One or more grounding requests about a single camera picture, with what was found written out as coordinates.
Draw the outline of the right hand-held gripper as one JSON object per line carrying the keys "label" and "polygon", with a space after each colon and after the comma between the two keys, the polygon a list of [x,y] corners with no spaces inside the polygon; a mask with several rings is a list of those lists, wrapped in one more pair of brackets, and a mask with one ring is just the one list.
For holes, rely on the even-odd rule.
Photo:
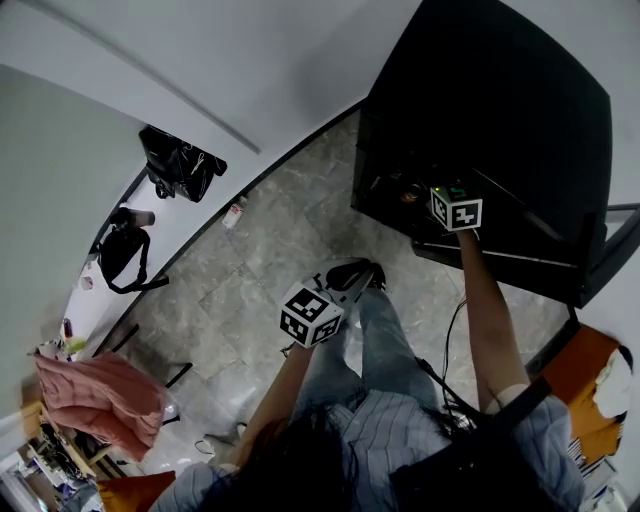
{"label": "right hand-held gripper", "polygon": [[430,188],[431,211],[449,232],[481,226],[483,200],[478,193],[461,183]]}

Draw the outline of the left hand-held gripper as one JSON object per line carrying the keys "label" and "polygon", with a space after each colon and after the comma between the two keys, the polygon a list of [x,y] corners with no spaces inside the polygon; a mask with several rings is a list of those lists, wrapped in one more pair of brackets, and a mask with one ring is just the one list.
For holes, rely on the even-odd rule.
{"label": "left hand-held gripper", "polygon": [[367,258],[327,261],[320,271],[295,282],[279,302],[279,329],[303,348],[334,336],[372,275]]}

